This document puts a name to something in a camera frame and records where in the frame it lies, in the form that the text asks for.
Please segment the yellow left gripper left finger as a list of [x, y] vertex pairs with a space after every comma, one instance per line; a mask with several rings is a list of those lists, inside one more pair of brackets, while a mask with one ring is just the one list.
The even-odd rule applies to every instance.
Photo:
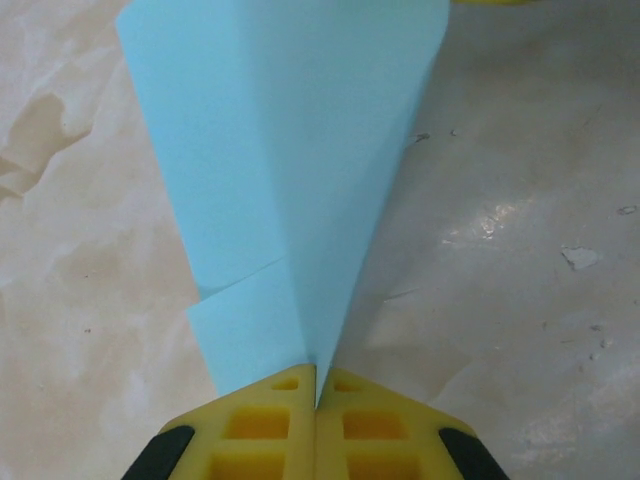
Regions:
[[290, 367], [165, 424], [129, 479], [311, 479], [316, 368]]

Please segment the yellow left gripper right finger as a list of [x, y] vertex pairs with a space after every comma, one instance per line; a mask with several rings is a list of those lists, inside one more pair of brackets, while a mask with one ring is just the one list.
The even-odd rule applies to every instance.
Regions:
[[465, 422], [339, 368], [316, 410], [315, 450], [317, 479], [506, 477]]

